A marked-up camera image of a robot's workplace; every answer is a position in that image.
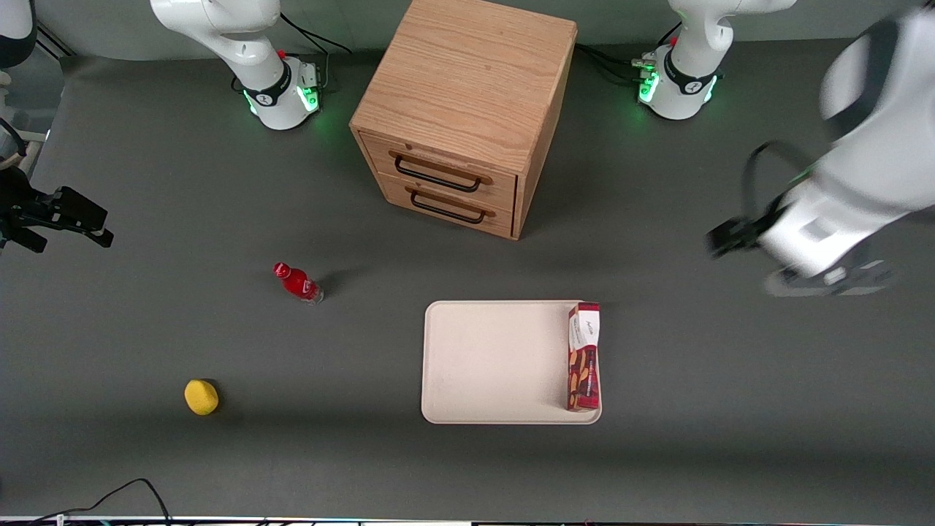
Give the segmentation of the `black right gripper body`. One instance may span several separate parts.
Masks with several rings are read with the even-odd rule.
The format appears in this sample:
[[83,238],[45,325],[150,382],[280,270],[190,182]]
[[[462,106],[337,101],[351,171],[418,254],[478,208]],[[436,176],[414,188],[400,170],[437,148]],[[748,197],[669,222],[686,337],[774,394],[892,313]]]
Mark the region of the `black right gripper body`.
[[14,220],[19,220],[21,210],[36,213],[39,223],[27,223],[27,226],[51,226],[51,200],[54,194],[47,194],[34,189],[26,174],[19,167],[9,167],[1,172],[1,220],[2,236],[12,236]]

